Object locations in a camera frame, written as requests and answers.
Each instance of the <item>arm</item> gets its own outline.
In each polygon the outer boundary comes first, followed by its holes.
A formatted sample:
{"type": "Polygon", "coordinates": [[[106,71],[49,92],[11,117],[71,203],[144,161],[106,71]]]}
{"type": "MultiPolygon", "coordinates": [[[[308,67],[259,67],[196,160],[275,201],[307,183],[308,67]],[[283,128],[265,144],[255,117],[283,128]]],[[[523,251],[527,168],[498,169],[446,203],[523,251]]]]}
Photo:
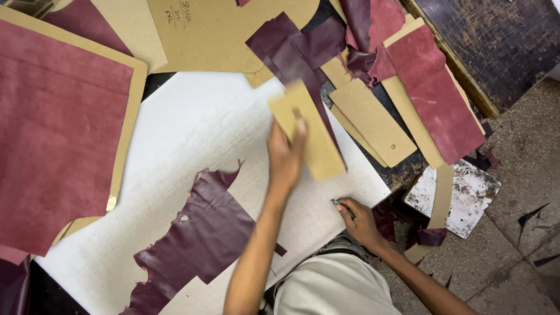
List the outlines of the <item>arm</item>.
{"type": "Polygon", "coordinates": [[[263,211],[227,289],[224,314],[256,314],[267,283],[286,200],[300,180],[307,128],[299,121],[290,146],[276,121],[268,140],[270,178],[263,211]]]}
{"type": "Polygon", "coordinates": [[[351,198],[339,199],[338,202],[344,205],[336,208],[350,234],[393,269],[432,314],[476,314],[455,294],[393,249],[377,230],[370,208],[351,198]],[[353,220],[349,210],[356,216],[353,220]]]}

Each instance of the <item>concrete floor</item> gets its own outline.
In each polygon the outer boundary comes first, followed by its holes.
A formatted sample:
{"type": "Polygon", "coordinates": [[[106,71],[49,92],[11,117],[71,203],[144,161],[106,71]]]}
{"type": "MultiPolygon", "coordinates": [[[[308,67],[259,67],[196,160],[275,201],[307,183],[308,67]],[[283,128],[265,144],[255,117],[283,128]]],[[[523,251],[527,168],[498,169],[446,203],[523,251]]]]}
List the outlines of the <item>concrete floor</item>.
{"type": "MultiPolygon", "coordinates": [[[[495,133],[481,152],[493,146],[502,161],[488,171],[502,188],[467,240],[450,233],[419,268],[442,284],[453,274],[449,289],[480,314],[560,314],[560,257],[533,264],[560,254],[560,82],[542,81],[489,123],[495,133]],[[549,202],[520,239],[517,220],[549,202]]],[[[374,267],[403,314],[429,314],[384,263],[374,267]]]]}

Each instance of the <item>leather piece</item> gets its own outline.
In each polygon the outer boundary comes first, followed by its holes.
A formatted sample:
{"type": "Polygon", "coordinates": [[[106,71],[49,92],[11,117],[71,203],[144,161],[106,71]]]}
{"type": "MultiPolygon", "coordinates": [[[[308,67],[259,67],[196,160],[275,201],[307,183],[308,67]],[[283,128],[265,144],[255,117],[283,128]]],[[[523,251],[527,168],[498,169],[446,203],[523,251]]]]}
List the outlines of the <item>leather piece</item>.
{"type": "Polygon", "coordinates": [[[367,73],[372,79],[372,86],[382,80],[396,76],[396,70],[385,50],[385,47],[378,46],[376,50],[377,58],[374,66],[367,73]]]}
{"type": "Polygon", "coordinates": [[[368,72],[374,67],[377,54],[365,53],[350,47],[347,58],[346,67],[350,70],[352,78],[359,78],[371,88],[373,86],[372,78],[368,72]]]}
{"type": "Polygon", "coordinates": [[[106,212],[133,68],[0,21],[0,244],[44,256],[106,212]]]}
{"type": "Polygon", "coordinates": [[[346,48],[346,30],[338,16],[332,16],[307,32],[292,39],[297,52],[311,69],[318,69],[346,48]]]}
{"type": "Polygon", "coordinates": [[[249,1],[251,0],[235,0],[235,3],[237,4],[238,7],[242,7],[246,5],[249,1]]]}
{"type": "Polygon", "coordinates": [[[400,6],[393,0],[342,0],[340,3],[348,19],[346,41],[354,48],[348,55],[352,76],[360,78],[370,88],[395,76],[396,70],[383,41],[404,25],[404,12],[400,6]]]}
{"type": "Polygon", "coordinates": [[[21,264],[0,260],[0,314],[29,313],[29,258],[21,264]]]}
{"type": "Polygon", "coordinates": [[[407,93],[448,165],[485,142],[427,25],[387,48],[407,93]]]}
{"type": "Polygon", "coordinates": [[[375,225],[379,233],[381,233],[381,236],[390,242],[396,242],[394,216],[391,210],[380,203],[373,209],[373,212],[375,225]]]}
{"type": "Polygon", "coordinates": [[[9,261],[14,265],[21,264],[29,253],[0,244],[0,260],[9,261]]]}
{"type": "Polygon", "coordinates": [[[405,23],[403,9],[393,0],[370,0],[370,20],[367,32],[370,52],[383,46],[383,41],[398,32],[405,23]]]}
{"type": "Polygon", "coordinates": [[[276,243],[276,247],[274,248],[274,252],[276,252],[276,254],[280,255],[280,257],[284,256],[288,251],[283,248],[282,246],[280,246],[280,244],[276,243]]]}
{"type": "Polygon", "coordinates": [[[419,228],[418,230],[411,230],[407,241],[407,249],[415,244],[433,247],[441,246],[447,237],[447,232],[445,228],[425,230],[419,228]]]}
{"type": "MultiPolygon", "coordinates": [[[[238,174],[197,173],[167,234],[134,255],[148,281],[136,284],[121,314],[157,315],[193,278],[209,284],[241,256],[255,221],[227,191],[238,174]]],[[[287,253],[279,244],[275,251],[287,253]]]]}
{"type": "Polygon", "coordinates": [[[73,0],[43,21],[133,57],[128,47],[90,0],[73,0]]]}
{"type": "Polygon", "coordinates": [[[347,32],[350,29],[352,39],[347,39],[348,42],[356,43],[354,47],[363,52],[370,51],[370,36],[368,31],[371,25],[370,18],[370,0],[340,0],[340,6],[344,15],[346,16],[347,32]]]}
{"type": "Polygon", "coordinates": [[[320,79],[291,43],[291,40],[298,36],[301,36],[299,29],[282,12],[265,22],[245,43],[285,86],[299,78],[303,80],[330,137],[340,152],[319,93],[320,79]]]}

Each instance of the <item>white cutting board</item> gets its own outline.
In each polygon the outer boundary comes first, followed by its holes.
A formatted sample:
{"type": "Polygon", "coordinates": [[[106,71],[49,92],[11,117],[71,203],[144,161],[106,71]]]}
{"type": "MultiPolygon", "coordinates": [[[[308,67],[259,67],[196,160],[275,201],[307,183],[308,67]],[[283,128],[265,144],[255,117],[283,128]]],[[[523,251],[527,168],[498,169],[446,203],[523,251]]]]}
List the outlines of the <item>white cutting board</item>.
{"type": "MultiPolygon", "coordinates": [[[[233,171],[228,190],[257,219],[268,183],[266,139],[272,115],[266,100],[281,94],[272,78],[252,89],[243,74],[178,72],[140,106],[114,211],[62,239],[45,258],[47,271],[91,315],[123,311],[136,282],[146,281],[133,255],[163,237],[193,184],[196,172],[233,171]]],[[[328,111],[348,174],[316,183],[305,168],[284,215],[270,287],[344,229],[331,198],[352,196],[374,206],[390,191],[346,131],[328,111]]],[[[221,314],[235,264],[206,285],[197,277],[160,314],[221,314]]]]}

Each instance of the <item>hand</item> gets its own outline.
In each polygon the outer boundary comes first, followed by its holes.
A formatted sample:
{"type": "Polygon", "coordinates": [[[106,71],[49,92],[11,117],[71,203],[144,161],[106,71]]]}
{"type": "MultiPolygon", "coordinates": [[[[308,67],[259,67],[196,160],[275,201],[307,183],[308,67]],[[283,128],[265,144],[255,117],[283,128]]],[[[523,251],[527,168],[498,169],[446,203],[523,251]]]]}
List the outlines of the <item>hand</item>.
{"type": "Polygon", "coordinates": [[[336,208],[344,219],[346,229],[358,242],[378,256],[381,250],[390,247],[389,242],[379,233],[375,225],[374,212],[369,207],[352,198],[341,198],[338,202],[340,205],[336,205],[336,208]]]}
{"type": "Polygon", "coordinates": [[[284,193],[292,192],[300,181],[304,165],[304,149],[307,142],[307,126],[303,119],[296,124],[293,143],[274,120],[268,138],[268,157],[270,160],[270,179],[268,189],[284,193]]]}

